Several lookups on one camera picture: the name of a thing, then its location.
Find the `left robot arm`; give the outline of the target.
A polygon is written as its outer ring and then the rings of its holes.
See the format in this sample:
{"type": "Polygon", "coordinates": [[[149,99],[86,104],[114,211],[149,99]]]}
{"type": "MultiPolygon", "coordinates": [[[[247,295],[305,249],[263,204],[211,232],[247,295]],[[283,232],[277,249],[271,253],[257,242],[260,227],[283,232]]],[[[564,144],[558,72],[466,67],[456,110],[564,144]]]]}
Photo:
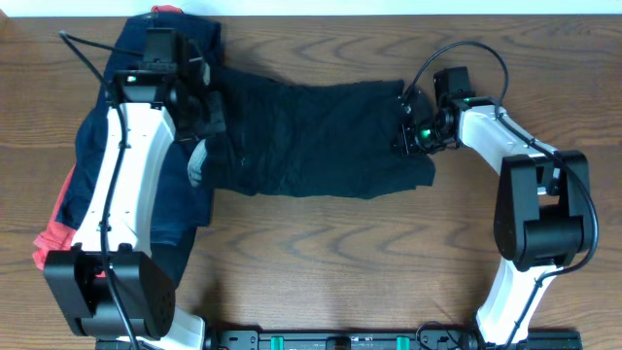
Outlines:
{"type": "Polygon", "coordinates": [[[107,141],[86,215],[44,276],[71,332],[100,349],[215,349],[216,332],[176,303],[153,261],[151,222],[161,166],[176,142],[225,132],[221,97],[194,40],[151,28],[135,68],[103,82],[107,141]]]}

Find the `black shorts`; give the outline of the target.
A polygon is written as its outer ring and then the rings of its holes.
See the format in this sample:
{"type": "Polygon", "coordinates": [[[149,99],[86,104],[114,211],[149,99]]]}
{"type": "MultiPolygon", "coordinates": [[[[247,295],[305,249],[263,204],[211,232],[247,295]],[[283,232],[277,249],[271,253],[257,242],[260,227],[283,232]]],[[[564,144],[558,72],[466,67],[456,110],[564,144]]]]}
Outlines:
{"type": "Polygon", "coordinates": [[[314,87],[220,67],[211,84],[223,99],[225,131],[194,148],[195,187],[371,199],[433,182],[429,157],[395,147],[407,119],[401,80],[314,87]]]}

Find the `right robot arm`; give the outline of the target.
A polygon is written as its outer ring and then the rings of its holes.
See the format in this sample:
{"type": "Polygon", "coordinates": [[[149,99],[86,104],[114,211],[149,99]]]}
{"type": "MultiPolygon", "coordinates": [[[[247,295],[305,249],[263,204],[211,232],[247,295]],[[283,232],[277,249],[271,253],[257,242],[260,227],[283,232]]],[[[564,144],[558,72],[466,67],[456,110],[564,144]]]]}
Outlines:
{"type": "Polygon", "coordinates": [[[433,117],[416,116],[416,105],[424,97],[415,87],[399,97],[411,119],[400,127],[395,146],[406,156],[467,147],[497,172],[493,227],[501,260],[469,328],[439,339],[419,332],[420,346],[579,348],[580,339],[573,333],[530,334],[529,324],[552,281],[582,268],[598,247],[586,156],[540,142],[511,119],[498,99],[476,95],[465,67],[443,69],[434,74],[433,83],[433,117]]]}

